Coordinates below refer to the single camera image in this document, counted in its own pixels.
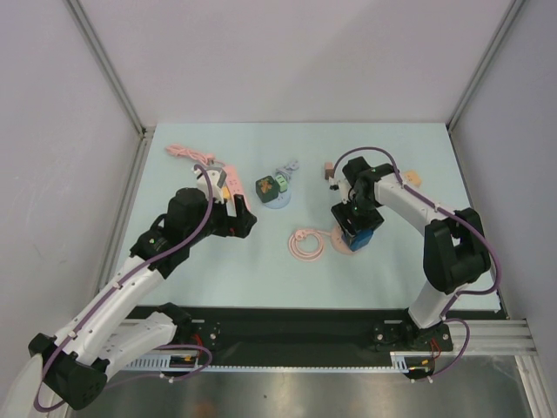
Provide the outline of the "blue cube socket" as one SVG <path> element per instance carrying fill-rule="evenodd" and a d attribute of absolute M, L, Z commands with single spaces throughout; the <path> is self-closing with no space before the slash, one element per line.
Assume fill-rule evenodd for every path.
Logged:
<path fill-rule="evenodd" d="M 361 248 L 367 246 L 374 234 L 373 229 L 361 230 L 354 235 L 349 233 L 342 233 L 342 240 L 346 247 L 352 252 L 356 253 Z"/>

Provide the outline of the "dark green cube socket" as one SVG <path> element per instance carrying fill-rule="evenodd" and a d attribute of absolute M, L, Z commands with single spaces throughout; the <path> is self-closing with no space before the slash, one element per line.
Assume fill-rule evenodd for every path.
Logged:
<path fill-rule="evenodd" d="M 259 200 L 266 204 L 279 195 L 279 185 L 273 176 L 265 176 L 255 182 L 255 190 Z"/>

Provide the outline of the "light green USB charger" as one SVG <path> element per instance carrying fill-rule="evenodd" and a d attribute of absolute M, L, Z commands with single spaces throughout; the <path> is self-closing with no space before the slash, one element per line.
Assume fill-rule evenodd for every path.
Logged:
<path fill-rule="evenodd" d="M 278 186 L 278 190 L 280 193 L 284 193 L 288 190 L 288 179 L 282 175 L 282 174 L 278 174 L 275 176 L 275 182 Z"/>

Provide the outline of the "beige cube socket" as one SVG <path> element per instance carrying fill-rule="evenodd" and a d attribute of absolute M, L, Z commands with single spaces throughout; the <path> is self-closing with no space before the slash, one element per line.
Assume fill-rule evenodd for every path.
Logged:
<path fill-rule="evenodd" d="M 414 171 L 414 170 L 404 172 L 404 173 L 403 173 L 403 179 L 404 179 L 407 183 L 413 185 L 413 186 L 416 187 L 416 188 L 420 188 L 420 186 L 421 186 L 421 184 L 422 184 L 422 179 L 421 179 L 421 177 L 420 177 L 419 174 L 418 174 L 416 171 Z"/>

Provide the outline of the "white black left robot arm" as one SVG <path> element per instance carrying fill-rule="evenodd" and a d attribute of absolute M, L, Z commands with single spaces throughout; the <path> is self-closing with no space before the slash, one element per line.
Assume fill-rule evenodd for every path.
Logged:
<path fill-rule="evenodd" d="M 30 354 L 41 355 L 43 383 L 61 402 L 80 410 L 104 390 L 107 382 L 130 362 L 159 347 L 203 351 L 193 342 L 191 316 L 166 303 L 125 334 L 121 322 L 148 293 L 185 262 L 191 247 L 211 235 L 246 238 L 257 222 L 241 195 L 226 203 L 198 188 L 182 188 L 132 246 L 112 280 L 67 326 L 53 336 L 38 334 Z"/>

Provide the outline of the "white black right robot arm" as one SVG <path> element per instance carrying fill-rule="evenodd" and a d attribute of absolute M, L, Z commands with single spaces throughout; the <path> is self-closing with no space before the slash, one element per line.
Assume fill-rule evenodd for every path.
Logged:
<path fill-rule="evenodd" d="M 349 253 L 369 244 L 384 219 L 384 206 L 413 226 L 424 239 L 423 271 L 426 283 L 405 311 L 400 339 L 411 349 L 421 349 L 433 338 L 447 310 L 491 267 L 479 214 L 472 208 L 449 210 L 419 193 L 391 164 L 370 166 L 362 157 L 348 161 L 336 179 L 325 171 L 340 202 L 331 209 L 339 238 Z"/>

